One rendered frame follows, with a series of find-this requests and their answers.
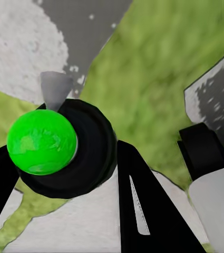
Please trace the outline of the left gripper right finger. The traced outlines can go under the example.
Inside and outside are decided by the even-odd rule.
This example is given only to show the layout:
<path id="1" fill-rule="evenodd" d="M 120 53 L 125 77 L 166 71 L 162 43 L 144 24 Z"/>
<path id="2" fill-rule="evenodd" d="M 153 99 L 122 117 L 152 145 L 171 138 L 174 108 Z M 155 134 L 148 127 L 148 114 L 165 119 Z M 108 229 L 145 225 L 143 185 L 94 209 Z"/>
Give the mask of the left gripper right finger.
<path id="1" fill-rule="evenodd" d="M 206 253 L 137 149 L 118 140 L 121 253 Z M 132 178 L 150 235 L 138 232 Z"/>

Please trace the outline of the insectifuge atomizer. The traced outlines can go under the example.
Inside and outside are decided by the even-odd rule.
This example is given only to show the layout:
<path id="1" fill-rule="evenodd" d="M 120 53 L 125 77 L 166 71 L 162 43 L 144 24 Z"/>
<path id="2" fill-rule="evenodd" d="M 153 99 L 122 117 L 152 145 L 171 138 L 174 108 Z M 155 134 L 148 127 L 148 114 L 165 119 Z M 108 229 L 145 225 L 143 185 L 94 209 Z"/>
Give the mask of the insectifuge atomizer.
<path id="1" fill-rule="evenodd" d="M 74 78 L 44 71 L 39 79 L 45 103 L 14 122 L 7 136 L 8 154 L 33 191 L 71 200 L 118 173 L 118 139 L 96 106 L 67 99 Z"/>

